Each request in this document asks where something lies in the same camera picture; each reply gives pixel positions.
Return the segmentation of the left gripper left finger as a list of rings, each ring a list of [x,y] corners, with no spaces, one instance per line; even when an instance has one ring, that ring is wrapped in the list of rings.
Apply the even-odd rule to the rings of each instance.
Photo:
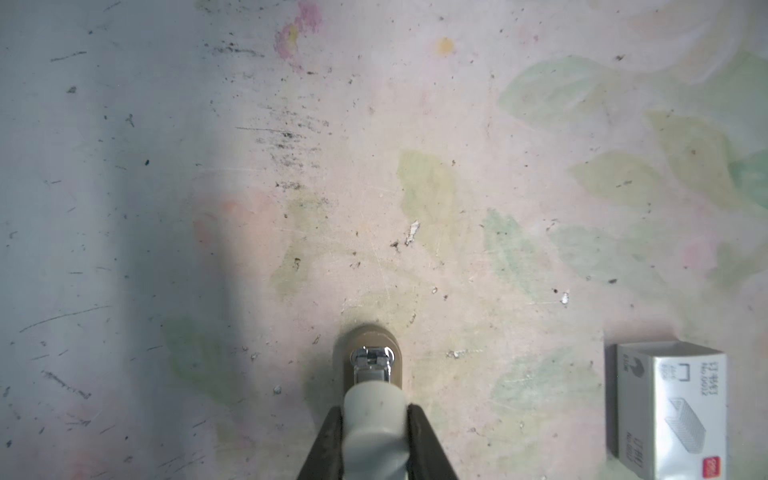
[[[297,479],[341,480],[344,475],[342,441],[343,411],[340,406],[334,406],[328,411]]]

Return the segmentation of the white staple box sleeve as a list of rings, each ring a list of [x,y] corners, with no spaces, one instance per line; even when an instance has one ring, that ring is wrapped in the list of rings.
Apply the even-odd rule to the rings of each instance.
[[[683,341],[617,346],[619,460],[641,479],[727,477],[727,355]]]

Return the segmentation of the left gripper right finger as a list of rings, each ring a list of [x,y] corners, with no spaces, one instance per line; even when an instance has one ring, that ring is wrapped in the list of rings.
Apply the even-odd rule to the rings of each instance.
[[[424,410],[416,404],[407,407],[407,435],[410,480],[458,480]]]

